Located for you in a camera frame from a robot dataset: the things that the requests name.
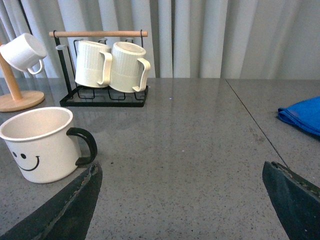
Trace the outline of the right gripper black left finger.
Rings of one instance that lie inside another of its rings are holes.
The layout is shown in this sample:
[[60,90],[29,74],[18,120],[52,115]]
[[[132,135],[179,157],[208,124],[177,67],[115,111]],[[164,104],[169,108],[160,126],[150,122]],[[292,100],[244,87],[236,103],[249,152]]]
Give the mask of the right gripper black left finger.
[[96,208],[103,170],[92,164],[28,217],[1,235],[2,240],[84,240]]

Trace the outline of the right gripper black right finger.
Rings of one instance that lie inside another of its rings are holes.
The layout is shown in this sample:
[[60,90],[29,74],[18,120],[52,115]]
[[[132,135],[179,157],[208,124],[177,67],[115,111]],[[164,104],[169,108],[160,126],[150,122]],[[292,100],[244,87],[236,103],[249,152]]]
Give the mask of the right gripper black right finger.
[[266,161],[262,180],[290,240],[320,238],[320,188],[278,162]]

